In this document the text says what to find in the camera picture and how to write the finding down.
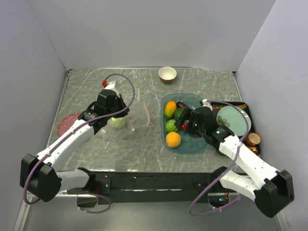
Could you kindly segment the dark green avocado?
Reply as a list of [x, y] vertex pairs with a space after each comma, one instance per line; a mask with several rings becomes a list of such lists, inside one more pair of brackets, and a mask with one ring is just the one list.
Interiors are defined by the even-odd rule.
[[181, 107], [177, 108], [176, 111], [174, 112], [173, 119], [177, 121], [181, 117], [183, 112], [184, 112], [184, 108], [181, 108]]

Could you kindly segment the pale green cabbage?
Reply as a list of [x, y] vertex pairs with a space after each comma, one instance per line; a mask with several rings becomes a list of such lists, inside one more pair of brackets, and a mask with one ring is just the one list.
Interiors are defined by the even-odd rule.
[[127, 123], [128, 123], [128, 120], [126, 117], [119, 117], [119, 118], [112, 117], [108, 120], [109, 126], [111, 126], [112, 128], [117, 128], [117, 129], [125, 127]]

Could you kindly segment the orange fruit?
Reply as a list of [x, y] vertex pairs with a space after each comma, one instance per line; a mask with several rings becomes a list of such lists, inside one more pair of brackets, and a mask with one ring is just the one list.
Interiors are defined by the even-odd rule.
[[176, 132], [170, 132], [166, 135], [166, 144], [169, 148], [176, 148], [181, 144], [181, 136]]

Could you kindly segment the clear zip top bag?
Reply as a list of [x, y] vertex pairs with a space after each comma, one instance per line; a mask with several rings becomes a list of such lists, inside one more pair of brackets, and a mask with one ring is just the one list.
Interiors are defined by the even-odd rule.
[[132, 135], [132, 133], [136, 132], [137, 130], [149, 125], [150, 114], [145, 101], [134, 101], [129, 109], [130, 111], [128, 115], [125, 116], [128, 120], [128, 123], [125, 127], [120, 129], [112, 128], [107, 123], [107, 125], [99, 131], [99, 134], [102, 137], [123, 138], [128, 135]]

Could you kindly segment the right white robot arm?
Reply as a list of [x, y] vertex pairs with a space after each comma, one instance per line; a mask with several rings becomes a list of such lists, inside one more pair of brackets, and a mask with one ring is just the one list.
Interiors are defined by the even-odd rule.
[[201, 100], [199, 108], [184, 109], [175, 122], [175, 126], [181, 128], [188, 121], [186, 132], [204, 138], [218, 153], [232, 160], [228, 168], [218, 171], [219, 175], [211, 179], [191, 206], [211, 188], [217, 192], [231, 189], [254, 201], [265, 216], [274, 217], [295, 199], [292, 175], [286, 170], [279, 171], [272, 167], [245, 146], [243, 140], [250, 131], [248, 123], [246, 133], [241, 136], [237, 136], [233, 129], [219, 125], [212, 103], [213, 100]]

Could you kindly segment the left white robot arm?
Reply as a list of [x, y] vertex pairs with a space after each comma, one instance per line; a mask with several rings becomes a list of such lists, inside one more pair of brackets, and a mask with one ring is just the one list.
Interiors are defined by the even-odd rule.
[[61, 165], [85, 141], [107, 125], [111, 118], [125, 117], [129, 106], [125, 105], [118, 91], [118, 83], [103, 82], [104, 89], [53, 144], [36, 155], [27, 154], [21, 161], [20, 185], [27, 193], [48, 202], [58, 192], [80, 188], [84, 193], [95, 189], [96, 182], [88, 170], [76, 169], [61, 172]]

